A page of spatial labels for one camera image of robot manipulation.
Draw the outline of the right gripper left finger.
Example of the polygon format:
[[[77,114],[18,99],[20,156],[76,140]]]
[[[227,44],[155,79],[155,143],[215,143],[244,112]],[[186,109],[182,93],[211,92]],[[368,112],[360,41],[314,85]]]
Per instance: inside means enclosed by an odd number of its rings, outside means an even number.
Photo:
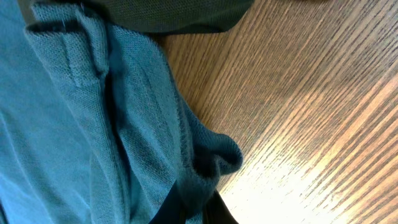
[[[186,210],[178,192],[177,184],[174,183],[149,224],[185,224],[186,220]]]

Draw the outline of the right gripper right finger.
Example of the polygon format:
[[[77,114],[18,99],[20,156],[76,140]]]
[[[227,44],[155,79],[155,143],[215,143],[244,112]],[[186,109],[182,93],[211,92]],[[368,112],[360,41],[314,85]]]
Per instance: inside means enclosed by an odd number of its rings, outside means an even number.
[[[214,192],[203,208],[203,224],[238,224],[218,191]]]

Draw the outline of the blue polo shirt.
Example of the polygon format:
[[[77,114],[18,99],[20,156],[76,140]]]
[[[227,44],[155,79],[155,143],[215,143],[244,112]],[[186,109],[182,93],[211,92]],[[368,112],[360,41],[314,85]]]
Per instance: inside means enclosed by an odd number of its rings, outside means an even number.
[[[30,11],[1,2],[1,222],[149,223],[176,183],[203,223],[243,155],[195,116],[157,42],[77,3]]]

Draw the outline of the black garment with logo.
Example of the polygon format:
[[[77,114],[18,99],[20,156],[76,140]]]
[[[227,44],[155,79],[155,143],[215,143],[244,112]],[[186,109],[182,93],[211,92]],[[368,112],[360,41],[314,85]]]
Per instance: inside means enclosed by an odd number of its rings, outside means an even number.
[[[107,21],[148,34],[212,34],[234,27],[253,0],[76,1]]]

